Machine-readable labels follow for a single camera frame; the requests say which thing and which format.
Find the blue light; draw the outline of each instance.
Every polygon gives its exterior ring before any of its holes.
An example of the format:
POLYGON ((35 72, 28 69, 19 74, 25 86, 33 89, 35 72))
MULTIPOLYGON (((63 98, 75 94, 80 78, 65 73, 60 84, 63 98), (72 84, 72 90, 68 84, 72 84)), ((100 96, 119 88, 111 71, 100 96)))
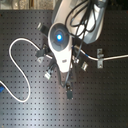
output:
POLYGON ((57 40, 58 40, 58 41, 61 41, 61 40, 62 40, 62 35, 60 35, 60 34, 57 35, 57 40))

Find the black cable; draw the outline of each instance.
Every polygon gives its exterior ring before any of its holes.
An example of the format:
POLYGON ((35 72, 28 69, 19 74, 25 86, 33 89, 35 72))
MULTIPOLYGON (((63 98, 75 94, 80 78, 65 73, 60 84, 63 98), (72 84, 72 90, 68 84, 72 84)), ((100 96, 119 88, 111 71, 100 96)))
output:
POLYGON ((59 66, 57 64, 56 64, 56 68, 57 68, 57 75, 58 75, 59 84, 63 87, 62 81, 61 81, 61 74, 60 74, 59 66))
POLYGON ((74 11, 75 9, 77 9, 79 6, 81 6, 82 4, 84 4, 84 3, 87 2, 87 1, 88 1, 88 3, 87 3, 84 7, 82 7, 82 8, 72 17, 72 19, 71 19, 71 21, 70 21, 70 26, 71 26, 71 27, 74 27, 74 28, 77 27, 77 30, 76 30, 75 35, 74 35, 73 33, 70 33, 70 32, 69 32, 69 35, 71 35, 71 36, 73 36, 73 37, 75 37, 75 38, 79 38, 79 37, 83 34, 83 37, 82 37, 81 43, 80 43, 80 47, 79 47, 79 51, 78 51, 77 56, 76 56, 77 59, 78 59, 78 57, 79 57, 80 50, 81 50, 82 45, 83 45, 83 42, 84 42, 83 40, 84 40, 85 32, 92 32, 92 31, 95 29, 95 26, 96 26, 96 17, 95 17, 95 12, 94 12, 94 3, 92 2, 92 0, 85 0, 85 1, 81 2, 80 4, 78 4, 76 7, 74 7, 74 8, 70 11, 70 13, 68 14, 68 16, 67 16, 67 18, 66 18, 66 20, 65 20, 65 26, 67 27, 67 21, 68 21, 69 16, 73 13, 73 11, 74 11), (86 7, 87 7, 87 10, 86 10, 85 14, 83 15, 83 17, 82 17, 80 23, 79 23, 79 24, 76 24, 76 25, 73 25, 72 23, 73 23, 73 21, 75 20, 75 18, 77 17, 77 15, 78 15, 80 12, 82 12, 86 7), (94 25, 93 25, 93 27, 91 28, 91 30, 87 30, 87 25, 88 25, 88 22, 89 22, 89 17, 90 17, 91 11, 93 11, 94 25), (84 29, 83 29, 82 32, 78 35, 78 30, 79 30, 79 28, 80 28, 81 25, 84 25, 84 29))
POLYGON ((64 87, 66 86, 67 82, 68 82, 68 79, 69 79, 69 75, 70 75, 70 69, 67 73, 67 76, 66 76, 66 80, 65 80, 65 84, 64 84, 64 87))
POLYGON ((56 65, 57 65, 56 63, 53 63, 53 64, 50 66, 49 69, 50 69, 50 70, 54 70, 54 68, 56 67, 56 65))

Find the white robot link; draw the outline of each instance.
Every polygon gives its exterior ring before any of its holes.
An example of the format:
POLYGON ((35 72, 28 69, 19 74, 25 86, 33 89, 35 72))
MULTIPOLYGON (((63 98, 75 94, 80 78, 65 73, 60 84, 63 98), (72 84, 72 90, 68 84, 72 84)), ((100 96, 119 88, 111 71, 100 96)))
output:
POLYGON ((72 56, 72 37, 89 44, 97 40, 107 0, 58 0, 48 32, 48 45, 62 73, 68 72, 72 56))

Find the metal clamp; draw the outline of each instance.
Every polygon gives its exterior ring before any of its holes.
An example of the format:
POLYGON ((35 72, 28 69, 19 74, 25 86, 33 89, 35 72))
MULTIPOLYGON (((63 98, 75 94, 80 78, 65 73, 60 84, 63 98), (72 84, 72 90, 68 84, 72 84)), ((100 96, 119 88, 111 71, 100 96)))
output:
POLYGON ((79 59, 77 59, 75 56, 72 56, 72 59, 73 59, 73 61, 74 61, 74 63, 79 63, 79 59))
POLYGON ((97 68, 99 69, 103 68, 103 57, 104 57, 103 49, 102 48, 97 49, 97 58, 98 58, 97 68))
POLYGON ((84 62, 81 68, 83 69, 83 71, 86 71, 87 67, 88 67, 88 64, 84 62))

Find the white cable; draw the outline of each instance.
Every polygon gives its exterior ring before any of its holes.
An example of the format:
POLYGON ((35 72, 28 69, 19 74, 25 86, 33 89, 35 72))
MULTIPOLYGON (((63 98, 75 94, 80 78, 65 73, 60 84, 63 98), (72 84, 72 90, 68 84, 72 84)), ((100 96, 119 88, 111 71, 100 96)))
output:
POLYGON ((14 60, 13 57, 12 57, 11 49, 12 49, 13 45, 14 45, 17 41, 26 41, 26 42, 29 42, 29 43, 32 44, 37 50, 40 50, 40 48, 38 48, 32 41, 30 41, 30 40, 28 40, 28 39, 25 39, 25 38, 18 38, 18 39, 16 39, 16 40, 14 40, 14 41, 12 42, 12 44, 10 45, 10 47, 9 47, 9 56, 10 56, 12 62, 13 62, 13 63, 15 64, 15 66, 19 69, 19 71, 22 73, 22 75, 24 76, 24 78, 25 78, 25 80, 26 80, 26 82, 27 82, 27 85, 28 85, 28 96, 27 96, 27 98, 26 98, 25 100, 20 100, 20 99, 18 99, 16 96, 14 96, 14 94, 12 94, 12 92, 8 89, 8 87, 7 87, 2 81, 0 81, 0 84, 2 84, 2 85, 6 88, 6 90, 10 93, 10 95, 11 95, 14 99, 16 99, 17 101, 19 101, 19 102, 21 102, 21 103, 24 103, 24 102, 26 102, 26 101, 29 99, 31 90, 30 90, 30 83, 29 83, 29 81, 28 81, 28 79, 27 79, 25 73, 22 71, 22 69, 18 66, 18 64, 15 62, 15 60, 14 60))
MULTIPOLYGON (((91 56, 88 56, 87 57, 91 60, 95 60, 95 61, 98 61, 98 58, 94 58, 94 57, 91 57, 91 56)), ((120 59, 120 58, 126 58, 128 57, 128 55, 122 55, 122 56, 114 56, 114 57, 108 57, 108 58, 103 58, 103 61, 105 60, 114 60, 114 59, 120 59)))

